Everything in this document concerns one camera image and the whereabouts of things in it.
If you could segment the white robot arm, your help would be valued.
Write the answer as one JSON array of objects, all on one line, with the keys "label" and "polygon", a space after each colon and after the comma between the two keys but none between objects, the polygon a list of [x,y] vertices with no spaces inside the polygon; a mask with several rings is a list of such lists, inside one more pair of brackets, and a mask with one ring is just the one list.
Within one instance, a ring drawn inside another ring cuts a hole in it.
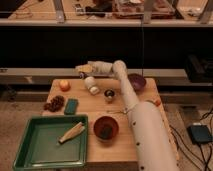
[{"label": "white robot arm", "polygon": [[120,81],[121,94],[134,136],[139,171],[180,171],[159,108],[151,101],[139,100],[123,61],[89,61],[75,69],[81,76],[89,73],[113,74]]}]

